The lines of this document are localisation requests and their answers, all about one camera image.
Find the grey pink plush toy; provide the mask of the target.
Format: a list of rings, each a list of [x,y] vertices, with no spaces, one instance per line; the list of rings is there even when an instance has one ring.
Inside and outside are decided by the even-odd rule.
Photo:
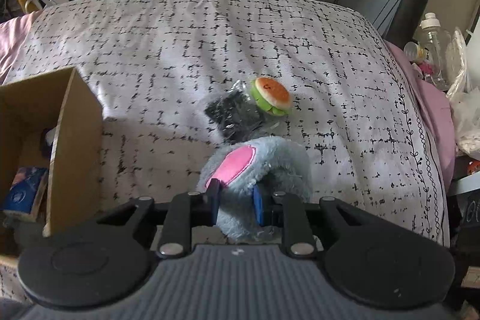
[[[272,194],[295,194],[312,200],[311,163],[304,146],[279,136],[265,136],[216,151],[200,172],[196,190],[205,192],[212,179],[221,182],[216,226],[233,242],[267,242],[279,237],[277,228],[256,222],[253,188]]]

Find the plush hamburger toy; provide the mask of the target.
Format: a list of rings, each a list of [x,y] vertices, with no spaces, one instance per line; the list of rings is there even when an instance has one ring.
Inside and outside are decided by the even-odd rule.
[[[264,112],[274,116],[285,116],[291,109],[291,95],[278,81],[269,77],[258,77],[251,82],[250,95]]]

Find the black item in clear bag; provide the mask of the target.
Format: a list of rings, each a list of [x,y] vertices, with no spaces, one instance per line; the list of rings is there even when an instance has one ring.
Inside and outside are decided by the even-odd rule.
[[[206,97],[202,112],[212,121],[225,143],[239,142],[273,133],[279,117],[261,110],[247,83],[237,80],[224,93]]]

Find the patterned white bed cover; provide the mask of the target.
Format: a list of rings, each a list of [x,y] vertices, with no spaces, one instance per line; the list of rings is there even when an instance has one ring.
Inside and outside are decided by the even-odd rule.
[[[101,205],[193,188],[222,139],[202,104],[259,76],[292,96],[273,133],[307,150],[313,195],[448,244],[438,116],[401,49],[312,0],[77,0],[16,33],[9,83],[75,67],[103,107]]]

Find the brown cardboard box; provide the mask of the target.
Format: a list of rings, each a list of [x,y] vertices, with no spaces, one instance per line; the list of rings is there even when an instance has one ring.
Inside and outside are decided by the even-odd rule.
[[[49,171],[50,236],[99,209],[103,108],[74,67],[1,86],[1,195],[22,166]]]

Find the blue packet in box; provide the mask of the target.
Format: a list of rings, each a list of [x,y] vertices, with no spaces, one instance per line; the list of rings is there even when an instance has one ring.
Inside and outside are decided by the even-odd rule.
[[[41,202],[47,189],[48,176],[48,168],[20,167],[1,204],[4,214],[27,223],[37,221]]]

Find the pink bed sheet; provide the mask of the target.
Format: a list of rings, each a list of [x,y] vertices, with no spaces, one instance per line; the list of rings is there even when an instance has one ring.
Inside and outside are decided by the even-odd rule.
[[[406,54],[385,40],[385,45],[400,65],[418,101],[421,116],[433,135],[446,192],[450,188],[456,159],[455,131],[450,102],[446,95],[420,77]]]

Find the large clear bedside bottle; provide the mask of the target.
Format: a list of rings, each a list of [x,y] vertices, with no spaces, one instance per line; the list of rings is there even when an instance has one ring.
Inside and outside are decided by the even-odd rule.
[[[441,91],[449,89],[447,76],[446,52],[450,43],[450,34],[442,28],[437,15],[433,12],[425,14],[420,22],[421,35],[419,44],[426,50],[426,60],[430,65],[430,78]]]

